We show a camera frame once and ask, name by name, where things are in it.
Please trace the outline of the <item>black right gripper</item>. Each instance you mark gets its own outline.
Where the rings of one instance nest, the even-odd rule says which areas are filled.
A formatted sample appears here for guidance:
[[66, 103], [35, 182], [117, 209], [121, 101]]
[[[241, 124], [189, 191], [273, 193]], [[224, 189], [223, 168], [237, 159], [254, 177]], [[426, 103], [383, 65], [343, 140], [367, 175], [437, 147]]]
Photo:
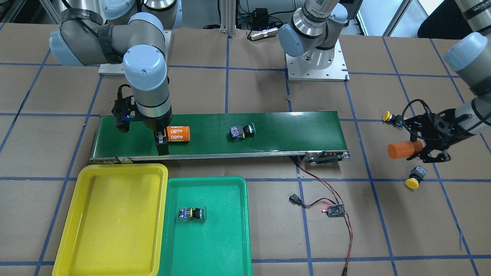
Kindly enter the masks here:
[[168, 146], [167, 131], [164, 130], [170, 125], [170, 112], [156, 118], [147, 117], [140, 112], [133, 96], [123, 97], [123, 87], [130, 88], [128, 84], [118, 87], [117, 99], [114, 101], [112, 114], [114, 116], [114, 126], [121, 133], [128, 133], [131, 122], [142, 122], [147, 128], [154, 131], [154, 141], [159, 156], [170, 153]]

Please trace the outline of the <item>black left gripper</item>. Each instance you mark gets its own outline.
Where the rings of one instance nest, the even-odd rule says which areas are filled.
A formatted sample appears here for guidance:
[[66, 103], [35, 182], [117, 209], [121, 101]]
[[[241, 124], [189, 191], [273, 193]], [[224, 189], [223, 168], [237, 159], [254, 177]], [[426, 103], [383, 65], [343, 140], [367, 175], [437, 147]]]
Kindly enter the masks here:
[[[456, 109], [451, 108], [438, 114], [425, 112], [404, 120], [404, 127], [410, 132], [410, 140], [417, 140], [419, 136], [425, 147], [407, 160], [420, 159], [425, 164], [443, 163], [451, 160], [447, 149], [465, 139], [465, 130], [460, 123], [465, 120], [464, 115], [456, 116]], [[431, 151], [440, 151], [436, 156], [430, 156]]]

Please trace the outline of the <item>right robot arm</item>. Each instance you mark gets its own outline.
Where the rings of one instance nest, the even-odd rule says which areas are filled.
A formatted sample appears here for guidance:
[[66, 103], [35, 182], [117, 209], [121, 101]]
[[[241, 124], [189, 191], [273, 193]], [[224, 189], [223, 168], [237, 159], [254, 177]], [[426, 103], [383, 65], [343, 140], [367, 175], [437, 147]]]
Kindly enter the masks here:
[[64, 66], [121, 64], [132, 96], [118, 89], [112, 114], [128, 133], [142, 121], [153, 131], [159, 155], [169, 154], [173, 114], [164, 49], [165, 27], [178, 24], [178, 2], [154, 7], [152, 0], [104, 0], [101, 16], [79, 0], [64, 0], [59, 29], [49, 37], [51, 53]]

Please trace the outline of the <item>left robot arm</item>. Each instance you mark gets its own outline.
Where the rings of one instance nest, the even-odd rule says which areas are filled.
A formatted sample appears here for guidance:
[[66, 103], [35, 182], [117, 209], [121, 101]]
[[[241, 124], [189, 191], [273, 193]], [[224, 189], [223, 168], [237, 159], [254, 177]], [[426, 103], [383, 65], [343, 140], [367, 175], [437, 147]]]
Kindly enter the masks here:
[[[453, 0], [456, 15], [446, 13], [437, 30], [457, 33], [459, 20], [471, 32], [459, 39], [420, 38], [419, 27], [409, 24], [405, 37], [405, 16], [390, 36], [371, 33], [382, 29], [372, 19], [388, 20], [394, 0], [368, 0], [360, 5], [363, 18], [357, 21], [362, 33], [348, 37], [342, 33], [351, 23], [351, 12], [340, 0], [306, 0], [293, 11], [291, 19], [279, 28], [278, 38], [285, 52], [291, 80], [322, 81], [334, 63], [365, 61], [366, 73], [375, 74], [375, 65], [391, 61], [379, 74], [396, 77], [443, 77], [449, 82], [460, 80], [474, 98], [457, 108], [431, 111], [423, 100], [407, 104], [401, 115], [386, 113], [382, 120], [408, 131], [408, 141], [388, 146], [393, 159], [420, 159], [424, 163], [450, 161], [448, 149], [466, 139], [490, 130], [490, 1]], [[412, 104], [420, 103], [421, 115], [411, 115]]]

